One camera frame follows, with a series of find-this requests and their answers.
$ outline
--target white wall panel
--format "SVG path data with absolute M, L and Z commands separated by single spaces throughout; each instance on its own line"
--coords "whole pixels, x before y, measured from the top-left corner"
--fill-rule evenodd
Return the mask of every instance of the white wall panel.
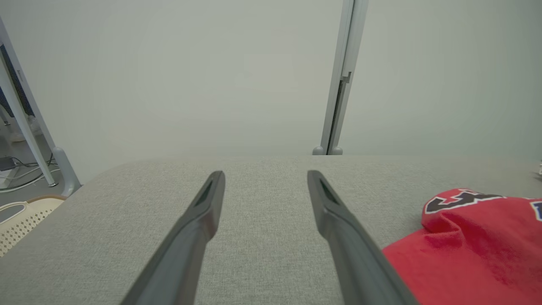
M 339 146 L 542 158 L 542 2 L 372 0 Z
M 15 52 L 82 183 L 169 155 L 309 155 L 342 0 L 6 0 Z

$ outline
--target metal pole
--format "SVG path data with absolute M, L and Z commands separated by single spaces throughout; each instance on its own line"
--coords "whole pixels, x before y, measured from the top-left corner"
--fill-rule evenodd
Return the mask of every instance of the metal pole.
M 41 171 L 45 176 L 45 179 L 47 180 L 47 183 L 49 183 L 49 187 L 56 186 L 58 183 L 56 183 L 53 179 L 53 176 L 49 171 L 49 167 L 47 166 L 47 163 L 43 158 L 39 147 L 37 146 L 36 138 L 34 138 L 34 135 L 32 134 L 30 125 L 28 125 L 27 117 L 24 115 L 21 103 L 19 103 L 19 99 L 15 94 L 15 89 L 13 87 L 13 84 L 11 83 L 8 68 L 3 58 L 2 68 L 0 68 L 0 87 L 4 92 L 6 99 L 8 100 L 8 104 L 15 116 L 15 119 L 17 120 L 17 123 L 21 127 L 21 131 L 23 132 L 24 138 L 27 140 L 28 146 L 30 147 L 32 154 L 34 154 L 34 157 L 36 158 L 37 164 L 40 166 Z

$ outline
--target red t-shirt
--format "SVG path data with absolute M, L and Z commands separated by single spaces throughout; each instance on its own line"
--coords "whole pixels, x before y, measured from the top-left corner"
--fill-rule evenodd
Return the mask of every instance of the red t-shirt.
M 542 304 L 542 198 L 441 193 L 384 249 L 420 304 Z

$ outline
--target gray table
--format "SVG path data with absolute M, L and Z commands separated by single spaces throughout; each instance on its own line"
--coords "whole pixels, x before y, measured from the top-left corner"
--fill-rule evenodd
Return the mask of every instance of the gray table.
M 421 228 L 451 188 L 542 197 L 535 163 L 486 158 L 182 158 L 126 164 L 87 183 L 0 258 L 1 304 L 118 304 L 213 171 L 226 174 L 197 304 L 341 304 L 306 172 L 320 170 L 374 237 Z

